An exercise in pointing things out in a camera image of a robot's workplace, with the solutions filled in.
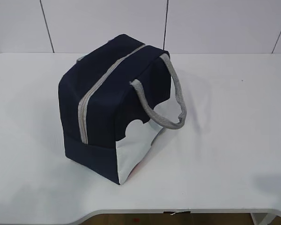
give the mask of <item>lunch bag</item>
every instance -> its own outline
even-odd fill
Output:
[[[164,117],[171,78],[182,111],[177,123]],[[66,157],[117,184],[126,181],[166,128],[185,123],[186,106],[169,53],[127,35],[77,60],[59,82],[58,94]]]

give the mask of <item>tabletop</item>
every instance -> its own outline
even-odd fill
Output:
[[[65,157],[58,83],[84,54],[0,54],[0,224],[100,213],[281,216],[281,54],[173,54],[188,117],[118,186]]]

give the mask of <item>gray handle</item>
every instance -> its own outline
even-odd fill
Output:
[[[170,121],[169,119],[159,115],[153,109],[150,108],[150,106],[148,105],[148,102],[146,100],[144,88],[139,80],[135,79],[130,84],[134,87],[136,94],[138,95],[138,97],[140,99],[140,103],[141,103],[142,107],[144,108],[145,112],[154,122],[156,122],[157,124],[159,124],[160,126],[162,126],[164,128],[177,130],[177,129],[180,129],[181,127],[183,127],[183,125],[185,123],[186,114],[187,114],[186,106],[185,106],[185,103],[183,100],[180,81],[179,81],[176,71],[170,61],[170,58],[168,57],[167,54],[162,54],[160,56],[160,58],[164,61],[165,65],[168,68],[169,73],[173,79],[174,86],[175,86],[176,101],[178,102],[178,104],[181,107],[181,113],[178,116],[178,119],[179,119],[178,123],[174,123],[174,122]]]

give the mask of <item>gray zipper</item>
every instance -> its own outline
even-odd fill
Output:
[[[78,122],[81,141],[85,144],[89,143],[88,140],[88,131],[86,126],[86,116],[88,111],[88,103],[90,97],[98,90],[98,88],[104,83],[104,81],[109,77],[109,75],[115,70],[115,68],[122,62],[124,59],[128,58],[130,55],[136,53],[138,50],[142,49],[146,45],[142,45],[135,49],[133,52],[129,53],[123,58],[118,59],[103,76],[95,83],[95,85],[83,96],[78,104]]]

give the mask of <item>floor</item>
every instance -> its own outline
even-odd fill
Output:
[[[248,213],[102,214],[81,225],[253,225],[253,221]],[[281,225],[281,218],[275,218],[270,225]]]

